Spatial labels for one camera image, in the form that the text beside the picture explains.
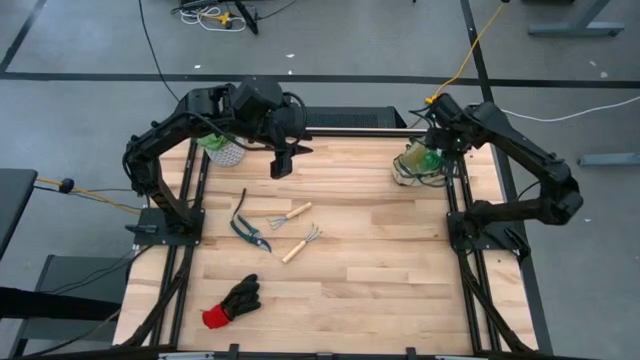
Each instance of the white pot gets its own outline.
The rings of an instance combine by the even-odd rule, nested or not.
[[[244,139],[236,138],[236,141],[244,145]],[[246,152],[245,149],[233,143],[228,143],[220,150],[212,151],[205,148],[205,151],[209,155],[211,162],[218,166],[238,165]]]

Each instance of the black glove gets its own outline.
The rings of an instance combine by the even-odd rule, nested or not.
[[[210,329],[219,328],[233,321],[236,316],[246,314],[260,308],[258,301],[258,275],[251,274],[234,286],[229,295],[211,310],[202,313],[202,321]]]

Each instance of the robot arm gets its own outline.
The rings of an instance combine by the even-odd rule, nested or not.
[[[439,125],[427,132],[426,143],[441,149],[445,156],[459,156],[471,147],[491,143],[517,161],[540,181],[540,196],[533,200],[493,205],[475,201],[464,213],[467,235],[476,237],[496,221],[537,219],[549,225],[564,225],[582,206],[578,183],[569,166],[547,153],[509,124],[506,115],[493,103],[461,109],[448,94],[439,96],[429,109]]]
[[[291,102],[296,98],[299,105]],[[278,83],[260,77],[249,77],[236,88],[232,84],[190,91],[178,103],[166,120],[151,123],[151,130],[132,136],[122,157],[131,186],[140,195],[148,195],[164,212],[167,229],[185,233],[192,228],[192,211],[185,199],[179,200],[162,179],[159,156],[185,139],[209,134],[222,135],[230,141],[235,136],[264,147],[247,150],[267,150],[275,153],[271,177],[281,178],[291,173],[291,158],[312,150],[298,145],[305,135],[306,109],[295,94],[283,93]],[[287,143],[287,137],[295,137]]]

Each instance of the gray floor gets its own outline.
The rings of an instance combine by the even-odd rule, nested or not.
[[[557,21],[584,6],[512,1],[482,41],[489,76],[516,79],[640,79],[640,6],[613,1],[603,20],[625,21],[627,31],[606,39],[532,39],[529,22]],[[220,34],[187,26],[169,15],[176,1],[144,1],[151,37],[166,73],[450,76],[469,48],[457,1],[300,0],[265,20],[261,34]],[[261,13],[287,1],[261,4]],[[496,2],[472,0],[483,26]],[[35,0],[0,1],[0,53],[13,41]],[[11,72],[155,72],[135,1],[48,0],[9,67]],[[471,61],[464,77],[476,77]],[[172,83],[184,94],[208,83]],[[431,85],[284,83],[308,105],[394,105],[419,108]],[[477,87],[448,88],[460,103],[478,102]],[[639,90],[494,88],[499,106],[555,117],[639,95]],[[174,101],[157,82],[0,81],[1,167],[37,169],[50,178],[74,178],[86,188],[127,187],[119,160],[126,140],[151,120],[166,117]],[[638,151],[640,102],[566,122],[511,118],[514,127],[572,164],[585,206],[565,227],[527,223],[550,334],[557,354],[632,358],[640,333],[640,243],[635,235],[638,169],[580,169],[593,152]],[[517,165],[518,189],[532,181]],[[113,194],[131,205],[142,201]],[[121,256],[134,216],[102,204],[35,192],[7,254],[0,284],[32,289],[48,254]],[[0,323],[0,356],[15,321]],[[91,348],[93,345],[80,344]]]

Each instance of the wooden tabletop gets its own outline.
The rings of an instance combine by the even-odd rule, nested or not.
[[[406,139],[316,138],[308,144],[314,152],[296,156],[293,174],[280,180],[269,178],[272,153],[247,153],[231,168],[212,165],[179,348],[226,351],[238,343],[241,351],[402,354],[415,347],[419,354],[471,354],[457,257],[445,225],[447,196],[442,188],[396,185],[390,169],[405,144]],[[175,193],[187,150],[185,142],[161,158]],[[474,198],[501,202],[489,146],[470,152],[467,166]],[[195,187],[194,175],[192,193]],[[262,231],[272,254],[244,242],[229,226],[243,188],[241,213]],[[313,207],[299,218],[277,231],[269,228],[267,218],[308,201]],[[312,223],[323,236],[283,264]],[[156,302],[166,253],[156,246],[133,264],[114,343],[126,340]],[[516,259],[507,251],[486,251],[485,259],[498,310],[536,348]],[[224,328],[205,327],[202,310],[250,273],[259,276],[262,308]],[[165,316],[165,343],[172,307]],[[481,310],[477,301],[476,307]]]

